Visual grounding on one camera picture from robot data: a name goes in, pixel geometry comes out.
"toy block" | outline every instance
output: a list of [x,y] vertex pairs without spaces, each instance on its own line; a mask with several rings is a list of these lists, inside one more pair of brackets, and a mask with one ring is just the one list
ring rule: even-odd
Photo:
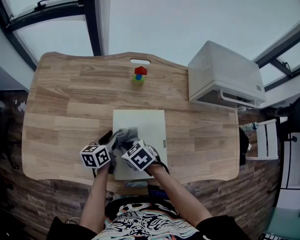
[[135,80],[138,80],[138,81],[140,81],[141,79],[142,79],[142,74],[136,74],[135,75]]
[[135,74],[132,78],[132,81],[135,82],[135,83],[144,83],[145,82],[145,76],[144,75],[141,75],[141,79],[137,78],[137,74]]
[[148,70],[143,66],[139,66],[134,69],[134,73],[136,75],[145,75],[146,76],[148,74]]

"handle cutout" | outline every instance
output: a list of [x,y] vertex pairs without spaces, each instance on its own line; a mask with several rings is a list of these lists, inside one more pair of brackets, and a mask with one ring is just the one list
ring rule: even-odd
[[132,59],[130,59],[130,62],[131,63],[136,63],[136,64],[145,64],[145,65],[149,65],[150,64],[150,61],[146,60],[146,59],[135,59],[135,58],[132,58]]

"wooden table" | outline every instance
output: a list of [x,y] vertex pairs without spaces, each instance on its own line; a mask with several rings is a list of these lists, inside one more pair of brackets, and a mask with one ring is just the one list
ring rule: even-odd
[[[150,62],[142,87],[132,84],[140,64],[130,59]],[[182,184],[238,175],[237,110],[190,103],[186,67],[133,52],[100,57],[49,52],[41,57],[23,123],[25,175],[92,185],[92,170],[83,166],[79,151],[112,129],[115,109],[165,110],[168,166]],[[146,192],[124,184],[110,175],[107,189]]]

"white cutting board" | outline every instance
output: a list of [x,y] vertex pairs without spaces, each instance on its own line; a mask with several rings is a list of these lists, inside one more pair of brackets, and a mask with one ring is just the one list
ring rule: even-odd
[[[161,161],[168,166],[166,144],[166,121],[164,110],[125,110],[113,111],[113,132],[120,128],[137,127],[138,137],[154,147]],[[114,151],[116,156],[116,167],[114,170],[115,180],[140,180],[151,179],[144,171],[135,171],[130,168],[121,158],[121,153]]]

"blue block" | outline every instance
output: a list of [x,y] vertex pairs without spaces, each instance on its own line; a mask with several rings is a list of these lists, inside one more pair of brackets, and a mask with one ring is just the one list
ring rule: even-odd
[[141,80],[141,79],[142,79],[142,74],[135,75],[135,80]]

